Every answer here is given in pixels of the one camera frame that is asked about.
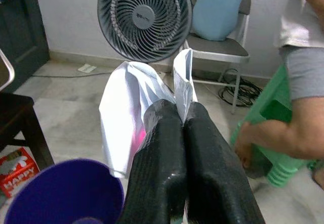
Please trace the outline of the dark wooden stool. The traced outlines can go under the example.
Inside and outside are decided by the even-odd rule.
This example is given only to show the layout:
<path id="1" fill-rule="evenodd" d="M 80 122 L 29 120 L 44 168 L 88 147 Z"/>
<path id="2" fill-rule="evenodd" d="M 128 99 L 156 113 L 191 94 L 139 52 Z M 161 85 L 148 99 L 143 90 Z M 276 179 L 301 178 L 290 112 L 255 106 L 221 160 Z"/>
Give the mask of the dark wooden stool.
<path id="1" fill-rule="evenodd" d="M 31 97 L 0 93 L 0 152 L 7 146 L 28 147 L 40 170 L 54 165 Z"/>

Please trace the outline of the white paper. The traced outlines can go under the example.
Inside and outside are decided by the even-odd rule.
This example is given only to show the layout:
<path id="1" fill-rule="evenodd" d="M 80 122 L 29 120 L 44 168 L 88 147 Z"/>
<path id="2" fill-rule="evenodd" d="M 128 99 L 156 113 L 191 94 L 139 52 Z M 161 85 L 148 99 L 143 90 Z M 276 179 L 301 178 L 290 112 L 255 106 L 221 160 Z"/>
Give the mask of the white paper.
<path id="1" fill-rule="evenodd" d="M 99 105 L 103 151 L 116 178 L 129 178 L 133 158 L 146 131 L 144 114 L 155 102 L 176 104 L 182 122 L 197 101 L 192 79 L 193 50 L 182 50 L 173 61 L 174 90 L 156 70 L 141 62 L 123 62 L 110 75 Z"/>

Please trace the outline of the silver metal frame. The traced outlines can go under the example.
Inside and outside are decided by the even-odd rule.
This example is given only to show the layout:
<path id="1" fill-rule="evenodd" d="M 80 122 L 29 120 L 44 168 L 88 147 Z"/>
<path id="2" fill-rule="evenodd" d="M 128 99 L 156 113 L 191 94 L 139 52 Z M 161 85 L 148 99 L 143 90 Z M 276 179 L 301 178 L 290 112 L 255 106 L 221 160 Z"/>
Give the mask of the silver metal frame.
<path id="1" fill-rule="evenodd" d="M 6 55 L 0 49 L 0 91 L 10 85 L 14 78 L 15 70 Z"/>

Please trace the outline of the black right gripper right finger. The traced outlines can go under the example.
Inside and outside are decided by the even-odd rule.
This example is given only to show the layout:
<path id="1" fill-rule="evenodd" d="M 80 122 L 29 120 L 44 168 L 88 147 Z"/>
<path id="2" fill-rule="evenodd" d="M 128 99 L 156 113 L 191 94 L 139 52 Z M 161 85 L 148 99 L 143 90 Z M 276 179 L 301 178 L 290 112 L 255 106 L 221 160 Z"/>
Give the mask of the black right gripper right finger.
<path id="1" fill-rule="evenodd" d="M 183 131 L 188 224 L 265 224 L 238 157 L 201 103 L 191 103 Z"/>

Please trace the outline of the purple plastic bucket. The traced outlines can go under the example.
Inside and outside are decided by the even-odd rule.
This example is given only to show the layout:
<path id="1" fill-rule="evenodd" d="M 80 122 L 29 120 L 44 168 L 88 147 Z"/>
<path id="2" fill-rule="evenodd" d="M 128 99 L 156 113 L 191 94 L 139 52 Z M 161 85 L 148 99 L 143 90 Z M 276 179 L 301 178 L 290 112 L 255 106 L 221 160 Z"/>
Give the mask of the purple plastic bucket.
<path id="1" fill-rule="evenodd" d="M 4 224 L 117 224 L 123 204 L 122 184 L 105 164 L 72 159 L 25 184 Z"/>

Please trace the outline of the person torso white shirt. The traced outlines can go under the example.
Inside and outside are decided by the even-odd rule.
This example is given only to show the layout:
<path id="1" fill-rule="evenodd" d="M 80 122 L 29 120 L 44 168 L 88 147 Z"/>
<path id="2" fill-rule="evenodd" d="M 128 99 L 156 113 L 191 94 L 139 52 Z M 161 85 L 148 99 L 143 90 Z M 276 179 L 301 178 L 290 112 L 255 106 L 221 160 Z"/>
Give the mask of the person torso white shirt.
<path id="1" fill-rule="evenodd" d="M 288 0 L 276 39 L 291 100 L 324 97 L 324 28 L 307 0 Z"/>

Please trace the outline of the red printed cardboard box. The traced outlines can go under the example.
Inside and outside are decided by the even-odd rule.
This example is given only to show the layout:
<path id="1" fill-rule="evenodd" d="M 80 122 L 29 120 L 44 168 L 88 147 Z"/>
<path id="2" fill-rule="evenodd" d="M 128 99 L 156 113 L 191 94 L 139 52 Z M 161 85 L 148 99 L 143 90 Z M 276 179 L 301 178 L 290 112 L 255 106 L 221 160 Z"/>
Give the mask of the red printed cardboard box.
<path id="1" fill-rule="evenodd" d="M 7 198 L 18 192 L 18 187 L 39 173 L 34 159 L 21 147 L 0 158 L 0 189 Z"/>

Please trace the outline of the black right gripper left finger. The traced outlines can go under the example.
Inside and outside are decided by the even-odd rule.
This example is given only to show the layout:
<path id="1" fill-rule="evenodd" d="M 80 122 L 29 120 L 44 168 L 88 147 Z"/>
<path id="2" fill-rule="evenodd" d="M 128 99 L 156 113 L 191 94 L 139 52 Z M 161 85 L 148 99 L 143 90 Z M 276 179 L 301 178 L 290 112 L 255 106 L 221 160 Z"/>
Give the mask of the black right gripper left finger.
<path id="1" fill-rule="evenodd" d="M 146 136 L 136 152 L 118 224 L 181 224 L 187 198 L 182 121 L 175 104 L 153 103 L 144 114 Z"/>

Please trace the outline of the dark cabinet door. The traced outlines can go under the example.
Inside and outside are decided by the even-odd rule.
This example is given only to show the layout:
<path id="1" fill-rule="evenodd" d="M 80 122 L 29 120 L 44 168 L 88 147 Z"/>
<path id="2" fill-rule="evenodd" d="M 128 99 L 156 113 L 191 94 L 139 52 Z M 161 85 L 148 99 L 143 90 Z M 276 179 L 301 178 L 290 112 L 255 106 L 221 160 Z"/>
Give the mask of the dark cabinet door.
<path id="1" fill-rule="evenodd" d="M 49 60 L 49 47 L 38 0 L 0 4 L 0 50 L 15 70 L 4 91 L 12 93 Z"/>

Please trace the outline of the green plastic stool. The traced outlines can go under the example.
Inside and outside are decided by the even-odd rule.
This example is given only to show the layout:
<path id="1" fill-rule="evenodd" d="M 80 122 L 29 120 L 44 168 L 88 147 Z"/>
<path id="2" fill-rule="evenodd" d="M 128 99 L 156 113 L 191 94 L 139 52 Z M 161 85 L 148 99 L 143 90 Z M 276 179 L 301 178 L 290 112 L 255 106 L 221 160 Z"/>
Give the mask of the green plastic stool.
<path id="1" fill-rule="evenodd" d="M 292 119 L 292 105 L 286 67 L 281 65 L 269 83 L 264 87 L 245 118 L 237 124 L 231 135 L 230 144 L 235 145 L 241 125 L 247 121 L 251 124 L 265 120 L 289 122 Z M 266 171 L 268 181 L 275 187 L 283 187 L 303 167 L 312 170 L 316 160 L 292 158 L 261 146 L 255 146 L 253 157 L 256 161 L 266 158 L 272 167 Z"/>

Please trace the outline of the grey metal folding chair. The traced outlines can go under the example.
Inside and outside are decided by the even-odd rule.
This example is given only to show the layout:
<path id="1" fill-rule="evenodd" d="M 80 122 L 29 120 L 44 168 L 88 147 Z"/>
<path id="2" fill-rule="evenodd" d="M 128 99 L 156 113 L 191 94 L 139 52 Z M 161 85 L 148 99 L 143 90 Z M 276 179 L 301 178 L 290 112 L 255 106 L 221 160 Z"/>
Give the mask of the grey metal folding chair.
<path id="1" fill-rule="evenodd" d="M 191 0 L 194 7 L 196 0 Z M 194 79 L 196 83 L 221 85 L 232 88 L 233 101 L 231 104 L 231 112 L 234 113 L 238 107 L 238 89 L 241 77 L 240 66 L 243 63 L 248 63 L 250 55 L 245 49 L 247 29 L 251 12 L 251 0 L 242 0 L 239 7 L 238 19 L 235 29 L 223 41 L 212 41 L 199 37 L 191 29 L 183 47 L 192 49 L 193 57 L 197 59 L 209 60 L 213 62 L 223 62 L 236 64 L 236 79 L 234 82 L 222 82 L 224 72 L 221 73 L 217 80 Z"/>

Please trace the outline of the light blue cushion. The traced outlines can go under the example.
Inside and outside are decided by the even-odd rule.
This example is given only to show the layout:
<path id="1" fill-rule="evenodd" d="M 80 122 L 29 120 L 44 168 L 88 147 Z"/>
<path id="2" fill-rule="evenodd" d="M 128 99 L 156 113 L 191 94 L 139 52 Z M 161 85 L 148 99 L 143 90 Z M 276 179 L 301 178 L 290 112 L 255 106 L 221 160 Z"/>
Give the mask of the light blue cushion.
<path id="1" fill-rule="evenodd" d="M 196 0 L 192 27 L 201 38 L 223 41 L 235 29 L 242 0 Z"/>

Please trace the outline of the grey round floor fan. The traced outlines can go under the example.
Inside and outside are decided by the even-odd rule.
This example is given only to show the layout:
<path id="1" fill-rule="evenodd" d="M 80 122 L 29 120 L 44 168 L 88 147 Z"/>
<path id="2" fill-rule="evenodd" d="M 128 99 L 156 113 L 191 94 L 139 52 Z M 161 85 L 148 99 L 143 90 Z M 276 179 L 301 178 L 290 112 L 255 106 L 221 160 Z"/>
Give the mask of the grey round floor fan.
<path id="1" fill-rule="evenodd" d="M 182 46 L 192 24 L 191 0 L 97 0 L 109 45 L 130 61 L 154 63 Z"/>

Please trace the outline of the person hand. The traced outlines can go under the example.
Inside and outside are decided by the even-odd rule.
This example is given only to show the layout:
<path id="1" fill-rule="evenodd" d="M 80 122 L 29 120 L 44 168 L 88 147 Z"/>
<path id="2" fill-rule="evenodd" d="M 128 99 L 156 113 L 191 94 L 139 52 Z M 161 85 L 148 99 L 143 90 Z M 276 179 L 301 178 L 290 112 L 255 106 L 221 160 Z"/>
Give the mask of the person hand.
<path id="1" fill-rule="evenodd" d="M 250 167 L 253 144 L 262 142 L 261 138 L 262 133 L 258 125 L 252 125 L 249 122 L 243 123 L 234 144 L 234 151 L 243 168 L 248 169 Z"/>

